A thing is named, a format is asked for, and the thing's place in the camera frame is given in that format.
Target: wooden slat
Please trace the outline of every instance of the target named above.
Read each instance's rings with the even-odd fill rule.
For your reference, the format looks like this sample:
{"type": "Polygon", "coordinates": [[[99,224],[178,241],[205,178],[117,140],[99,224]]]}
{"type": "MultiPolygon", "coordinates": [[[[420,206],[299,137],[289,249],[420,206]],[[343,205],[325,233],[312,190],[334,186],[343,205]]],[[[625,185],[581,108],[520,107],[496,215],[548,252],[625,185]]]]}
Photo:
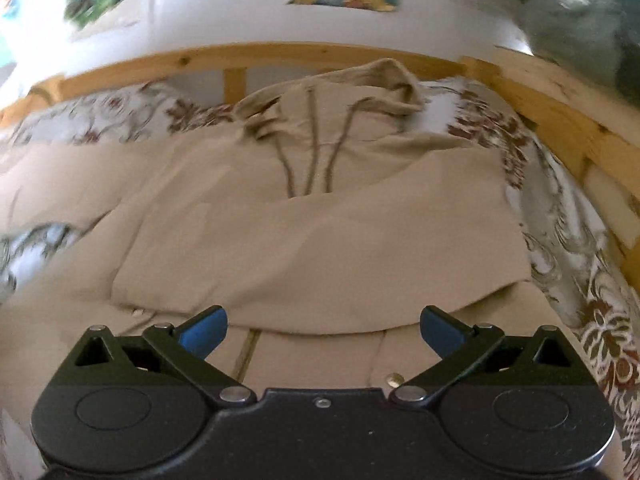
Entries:
{"type": "Polygon", "coordinates": [[[640,148],[607,132],[589,146],[588,157],[640,200],[640,148]]]}
{"type": "Polygon", "coordinates": [[[590,118],[557,100],[509,79],[495,88],[519,114],[538,125],[536,134],[582,181],[590,146],[604,134],[590,118]]]}
{"type": "Polygon", "coordinates": [[[640,291],[640,242],[626,254],[621,270],[629,285],[640,291]]]}
{"type": "Polygon", "coordinates": [[[62,91],[65,99],[69,99],[179,73],[268,65],[341,69],[382,57],[397,59],[422,79],[463,73],[463,67],[453,61],[386,48],[333,43],[242,43],[177,50],[116,63],[66,79],[62,83],[62,91]]]}
{"type": "Polygon", "coordinates": [[[465,67],[465,76],[484,83],[489,88],[494,88],[502,75],[500,67],[473,57],[463,56],[460,64],[465,67]]]}
{"type": "Polygon", "coordinates": [[[225,103],[234,105],[246,96],[246,69],[227,68],[225,75],[225,103]]]}
{"type": "Polygon", "coordinates": [[[631,250],[640,240],[640,218],[632,208],[630,194],[617,180],[593,163],[582,186],[600,217],[620,241],[621,250],[631,250]]]}
{"type": "Polygon", "coordinates": [[[0,128],[11,126],[32,112],[44,110],[52,104],[63,101],[60,88],[63,81],[63,75],[55,75],[35,84],[27,96],[0,111],[0,128]]]}
{"type": "Polygon", "coordinates": [[[496,48],[493,61],[502,68],[506,78],[569,105],[631,144],[640,146],[640,109],[614,90],[575,76],[539,57],[506,48],[496,48]]]}

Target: triangular cutout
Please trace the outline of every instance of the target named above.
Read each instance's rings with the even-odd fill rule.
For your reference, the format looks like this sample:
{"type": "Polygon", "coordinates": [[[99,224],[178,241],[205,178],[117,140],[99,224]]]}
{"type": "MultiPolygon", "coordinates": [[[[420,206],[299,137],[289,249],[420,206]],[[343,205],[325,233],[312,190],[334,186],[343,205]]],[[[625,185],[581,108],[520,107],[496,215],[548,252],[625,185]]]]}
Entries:
{"type": "Polygon", "coordinates": [[[93,366],[108,363],[111,360],[107,347],[102,339],[91,339],[76,359],[76,366],[93,366]]]}
{"type": "Polygon", "coordinates": [[[541,365],[571,366],[569,359],[566,358],[558,341],[555,339],[545,339],[545,342],[542,343],[542,348],[538,352],[538,355],[536,355],[536,362],[541,365]]]}

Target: bed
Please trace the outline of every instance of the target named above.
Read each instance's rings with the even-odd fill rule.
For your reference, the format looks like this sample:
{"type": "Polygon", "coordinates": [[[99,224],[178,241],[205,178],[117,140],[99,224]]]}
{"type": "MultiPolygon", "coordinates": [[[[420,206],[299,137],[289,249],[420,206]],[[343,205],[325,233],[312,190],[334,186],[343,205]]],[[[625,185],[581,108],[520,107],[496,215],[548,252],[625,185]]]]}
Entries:
{"type": "MultiPolygon", "coordinates": [[[[117,142],[133,142],[152,138],[158,131],[169,137],[177,133],[188,135],[203,126],[224,127],[233,118],[229,105],[241,103],[236,108],[236,119],[238,111],[244,109],[247,71],[255,67],[301,66],[328,74],[375,64],[380,59],[396,60],[422,81],[420,92],[430,102],[430,108],[425,114],[414,115],[410,119],[413,122],[406,125],[408,130],[440,130],[437,133],[501,150],[508,176],[507,199],[519,217],[532,281],[575,334],[590,361],[618,418],[624,475],[638,478],[640,363],[636,333],[640,329],[640,311],[633,290],[640,286],[638,112],[556,67],[505,51],[499,51],[497,64],[491,64],[470,58],[451,62],[394,50],[318,43],[232,44],[157,54],[71,78],[56,76],[34,86],[27,97],[2,111],[3,163],[21,146],[55,140],[47,139],[46,132],[38,137],[34,114],[39,118],[49,114],[47,120],[52,120],[52,115],[73,115],[82,106],[124,109],[122,101],[128,100],[130,93],[124,99],[108,89],[134,86],[135,95],[144,97],[145,106],[140,108],[143,112],[123,113],[127,118],[124,122],[108,120],[102,126],[91,122],[78,132],[66,130],[67,144],[95,144],[108,137],[117,142]],[[198,107],[162,84],[148,84],[209,70],[223,71],[227,107],[198,107]],[[84,96],[92,97],[83,101],[84,96]],[[74,103],[71,107],[65,104],[69,101],[74,103]],[[444,110],[442,113],[449,118],[437,117],[438,110],[444,110]]],[[[257,114],[254,109],[241,118],[250,120],[257,114]]],[[[32,230],[22,234],[31,235],[36,243],[32,240],[25,244],[23,238],[14,237],[5,242],[5,252],[15,253],[15,245],[22,244],[35,253],[53,255],[74,245],[94,226],[95,220],[81,226],[38,226],[40,230],[35,234],[32,230]]],[[[30,279],[43,266],[44,259],[40,258],[36,264],[21,268],[28,268],[23,275],[30,279]]],[[[3,291],[7,298],[17,288],[15,282],[21,273],[14,272],[12,276],[14,283],[3,291]]],[[[518,292],[513,293],[517,299],[518,292]]],[[[131,311],[136,325],[160,319],[148,315],[144,308],[131,311]]],[[[180,313],[167,311],[161,320],[175,322],[180,319],[177,314],[180,313]]],[[[372,333],[378,328],[351,332],[372,333]]],[[[356,359],[358,351],[363,351],[363,358],[367,346],[383,345],[369,333],[361,334],[368,341],[355,346],[352,340],[340,339],[340,331],[325,333],[335,334],[330,342],[335,356],[354,353],[356,359]]],[[[267,372],[260,370],[270,370],[274,356],[296,351],[292,338],[295,336],[275,338],[269,330],[240,326],[232,329],[229,341],[213,362],[260,388],[270,380],[267,372]],[[271,361],[265,357],[270,351],[271,361]]],[[[306,352],[317,354],[326,349],[324,342],[318,340],[306,352]]],[[[388,389],[401,383],[408,373],[410,370],[399,371],[397,366],[382,367],[380,381],[388,389]]],[[[287,384],[291,377],[278,380],[278,385],[293,385],[287,384]]],[[[341,385],[350,383],[347,380],[341,385]]],[[[18,433],[8,419],[4,433],[18,433]]],[[[18,446],[17,439],[11,439],[12,446],[18,446]]]]}

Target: wooden bed frame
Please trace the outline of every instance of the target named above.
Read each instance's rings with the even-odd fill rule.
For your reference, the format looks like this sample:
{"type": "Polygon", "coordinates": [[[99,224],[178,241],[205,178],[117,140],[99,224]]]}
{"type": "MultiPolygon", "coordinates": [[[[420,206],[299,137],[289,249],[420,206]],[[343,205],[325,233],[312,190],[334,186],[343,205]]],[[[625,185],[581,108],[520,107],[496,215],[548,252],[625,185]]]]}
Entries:
{"type": "MultiPolygon", "coordinates": [[[[327,72],[382,57],[397,59],[423,80],[455,75],[480,80],[526,118],[527,125],[535,129],[578,182],[584,184],[588,169],[596,165],[640,201],[640,141],[634,142],[640,138],[640,110],[543,60],[504,50],[498,51],[499,65],[469,57],[452,62],[398,50],[330,43],[247,43],[178,50],[70,78],[54,76],[2,110],[0,128],[17,123],[30,112],[98,90],[183,73],[222,70],[225,101],[234,104],[246,95],[249,68],[293,65],[327,72]]],[[[620,240],[617,245],[624,275],[640,290],[640,239],[632,247],[620,240]]]]}

